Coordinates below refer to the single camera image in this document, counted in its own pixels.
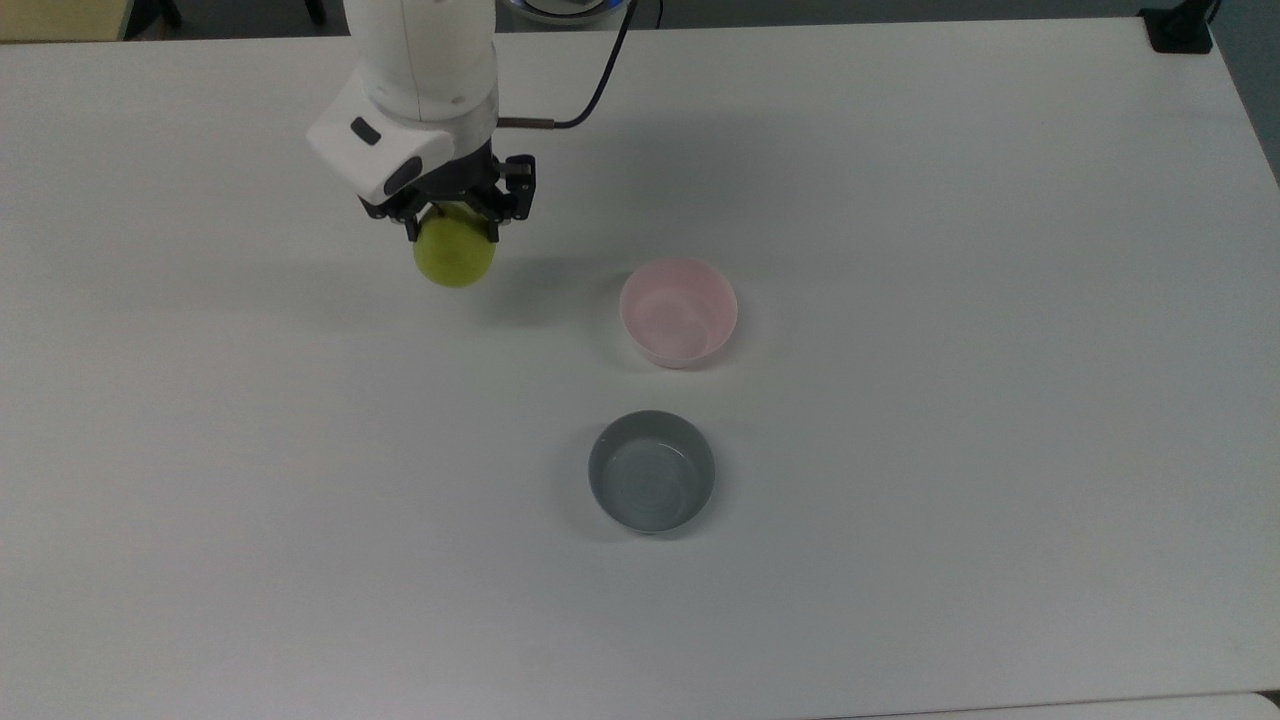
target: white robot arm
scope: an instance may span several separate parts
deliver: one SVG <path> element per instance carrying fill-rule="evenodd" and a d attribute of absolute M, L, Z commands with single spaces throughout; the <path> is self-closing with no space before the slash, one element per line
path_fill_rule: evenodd
<path fill-rule="evenodd" d="M 534 159 L 493 156 L 493 0 L 344 0 L 360 64 L 307 140 L 374 218 L 417 237 L 429 202 L 466 202 L 497 225 L 532 202 Z M 506 179 L 508 192 L 497 183 Z"/>

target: table surface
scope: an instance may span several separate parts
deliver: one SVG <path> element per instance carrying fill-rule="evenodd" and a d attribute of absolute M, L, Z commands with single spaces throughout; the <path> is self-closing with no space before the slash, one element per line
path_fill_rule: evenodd
<path fill-rule="evenodd" d="M 567 117 L 607 35 L 502 36 Z M 1135 19 L 628 38 L 426 283 L 303 132 L 344 38 L 0 47 L 14 717 L 799 719 L 1280 687 L 1280 191 Z M 722 361 L 626 273 L 704 258 Z M 594 436 L 696 423 L 663 538 Z"/>
<path fill-rule="evenodd" d="M 0 42 L 120 40 L 133 0 L 0 0 Z"/>

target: black cable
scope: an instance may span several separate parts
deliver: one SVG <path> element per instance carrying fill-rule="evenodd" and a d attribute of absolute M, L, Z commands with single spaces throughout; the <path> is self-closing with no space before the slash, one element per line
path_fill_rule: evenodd
<path fill-rule="evenodd" d="M 591 110 L 595 110 L 595 105 L 600 101 L 600 96 L 604 95 L 604 86 L 609 83 L 609 76 L 613 74 L 613 64 L 618 61 L 618 53 L 622 50 L 622 41 L 627 38 L 627 29 L 631 27 L 631 18 L 635 17 L 636 6 L 639 4 L 639 0 L 630 0 L 627 4 L 627 13 L 622 15 L 622 27 L 618 28 L 618 38 L 613 41 L 613 50 L 609 53 L 609 60 L 604 64 L 604 73 L 600 76 L 600 82 L 595 85 L 595 92 L 591 95 L 591 101 L 586 104 L 585 110 L 579 113 L 579 115 L 572 120 L 552 120 L 549 118 L 498 118 L 498 127 L 568 129 L 582 124 L 582 120 L 591 115 Z"/>

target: black clamp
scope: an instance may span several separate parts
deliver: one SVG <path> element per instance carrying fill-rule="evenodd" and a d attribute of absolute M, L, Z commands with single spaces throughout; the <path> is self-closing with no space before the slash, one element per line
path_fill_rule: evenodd
<path fill-rule="evenodd" d="M 499 179 L 506 181 L 507 192 L 498 190 Z M 532 155 L 513 155 L 499 163 L 492 143 L 485 142 L 475 152 L 410 182 L 381 205 L 364 199 L 360 202 L 370 218 L 390 218 L 404 225 L 410 242 L 417 241 L 419 217 L 429 204 L 465 202 L 489 220 L 489 242 L 498 242 L 498 225 L 529 218 L 536 188 Z"/>

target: pink bowl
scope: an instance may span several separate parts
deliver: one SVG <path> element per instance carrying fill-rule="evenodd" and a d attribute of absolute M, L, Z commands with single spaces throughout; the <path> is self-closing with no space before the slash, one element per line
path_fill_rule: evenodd
<path fill-rule="evenodd" d="M 622 286 L 622 324 L 640 354 L 663 368 L 687 368 L 719 350 L 737 324 L 737 297 L 701 260 L 663 258 Z"/>

